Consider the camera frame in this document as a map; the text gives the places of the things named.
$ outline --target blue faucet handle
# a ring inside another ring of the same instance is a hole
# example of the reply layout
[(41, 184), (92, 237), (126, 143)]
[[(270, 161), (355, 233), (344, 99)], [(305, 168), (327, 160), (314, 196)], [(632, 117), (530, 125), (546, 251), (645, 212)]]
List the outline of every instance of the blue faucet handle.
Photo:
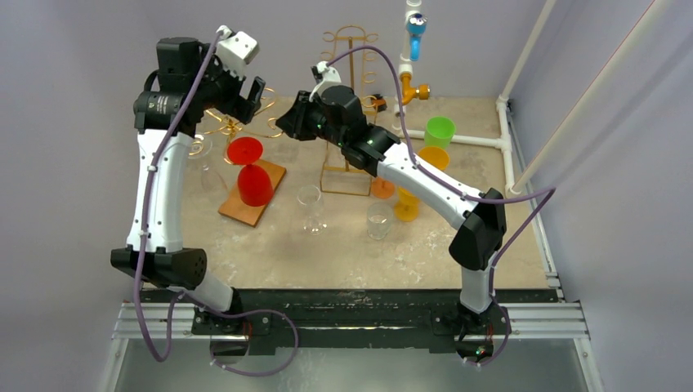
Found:
[(412, 61), (417, 61), (419, 48), (421, 47), (421, 37), (412, 35), (409, 38), (409, 47), (411, 48), (411, 51), (409, 53), (409, 59)]
[(412, 61), (418, 60), (418, 53), (421, 47), (421, 36), (426, 31), (426, 16), (413, 14), (407, 20), (407, 32), (409, 33), (409, 46), (411, 48), (409, 58)]

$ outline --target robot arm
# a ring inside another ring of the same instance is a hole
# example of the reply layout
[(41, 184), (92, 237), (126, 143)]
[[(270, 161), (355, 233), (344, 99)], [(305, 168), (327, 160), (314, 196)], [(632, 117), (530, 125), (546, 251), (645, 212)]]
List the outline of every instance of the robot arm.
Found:
[[(491, 304), (490, 261), (500, 249), (506, 232), (503, 205), (461, 199), (425, 175), (412, 164), (407, 146), (397, 136), (367, 122), (359, 97), (349, 87), (339, 84), (336, 69), (321, 62), (313, 67), (313, 74), (318, 86), (311, 92), (298, 92), (293, 107), (276, 121), (277, 126), (293, 139), (327, 140), (341, 148), (342, 155), (354, 167), (407, 189), (443, 216), (458, 231), (449, 253), (462, 267), (460, 303), (474, 314), (485, 312)], [(417, 161), (465, 194), (503, 197), (495, 189), (482, 193), (420, 158)]]
[[(203, 57), (210, 50), (209, 44), (202, 44), (194, 38), (165, 38), (157, 43), (159, 69), (147, 79), (145, 90), (134, 104), (140, 146), (135, 216), (127, 236), (127, 246), (111, 252), (111, 265), (135, 276), (146, 181), (150, 170), (155, 169), (147, 206), (150, 214), (146, 222), (148, 238), (143, 280), (174, 291), (185, 289), (212, 309), (235, 313), (240, 309), (235, 291), (208, 271), (207, 255), (203, 249), (183, 247), (180, 222), (183, 175), (195, 128), (204, 110), (216, 108), (242, 123), (249, 123), (260, 108), (265, 88), (265, 82), (255, 78), (248, 98), (240, 96), (246, 65), (253, 60), (259, 46), (246, 33), (235, 33), (226, 26), (218, 31), (221, 37), (202, 82), (180, 124), (168, 139), (159, 163), (150, 167), (151, 157), (166, 138), (169, 126), (201, 68)], [(151, 91), (154, 78), (159, 80), (159, 91)]]

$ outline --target wooden cutting board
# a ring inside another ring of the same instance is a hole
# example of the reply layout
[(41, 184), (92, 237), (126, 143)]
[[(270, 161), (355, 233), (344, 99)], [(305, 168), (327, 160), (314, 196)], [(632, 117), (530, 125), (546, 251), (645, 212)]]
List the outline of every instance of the wooden cutting board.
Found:
[[(258, 159), (255, 164), (265, 169), (267, 175), (270, 176), (272, 189), (274, 189), (276, 193), (279, 184), (286, 175), (286, 167), (281, 167), (262, 159)], [(238, 186), (234, 184), (234, 187), (229, 192), (229, 198), (221, 205), (221, 207), (219, 207), (219, 213), (223, 216), (228, 216), (235, 221), (255, 227), (260, 221), (260, 218), (262, 218), (262, 214), (265, 213), (266, 209), (267, 205), (250, 207), (249, 205), (243, 203), (243, 201), (240, 199)]]

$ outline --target orange pipe fitting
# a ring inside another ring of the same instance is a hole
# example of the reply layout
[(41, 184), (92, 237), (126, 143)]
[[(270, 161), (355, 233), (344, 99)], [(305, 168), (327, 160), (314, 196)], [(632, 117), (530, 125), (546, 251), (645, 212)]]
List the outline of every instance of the orange pipe fitting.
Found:
[(427, 100), (431, 94), (431, 88), (427, 84), (421, 84), (418, 88), (411, 86), (411, 73), (405, 72), (400, 76), (402, 81), (402, 104), (407, 105), (412, 99)]

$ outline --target clear glass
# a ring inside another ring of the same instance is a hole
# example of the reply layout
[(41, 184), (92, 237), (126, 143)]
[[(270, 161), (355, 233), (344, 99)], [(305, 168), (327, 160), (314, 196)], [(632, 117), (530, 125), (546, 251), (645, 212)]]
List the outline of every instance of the clear glass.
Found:
[(372, 239), (383, 239), (390, 232), (395, 213), (385, 203), (375, 203), (368, 209), (368, 232)]
[(301, 223), (308, 234), (322, 233), (327, 224), (324, 222), (324, 200), (320, 189), (315, 185), (306, 185), (298, 190), (298, 204), (301, 207)]
[(224, 178), (211, 164), (212, 138), (195, 135), (188, 159), (199, 169), (200, 187), (210, 202), (219, 207), (229, 196), (229, 187)]

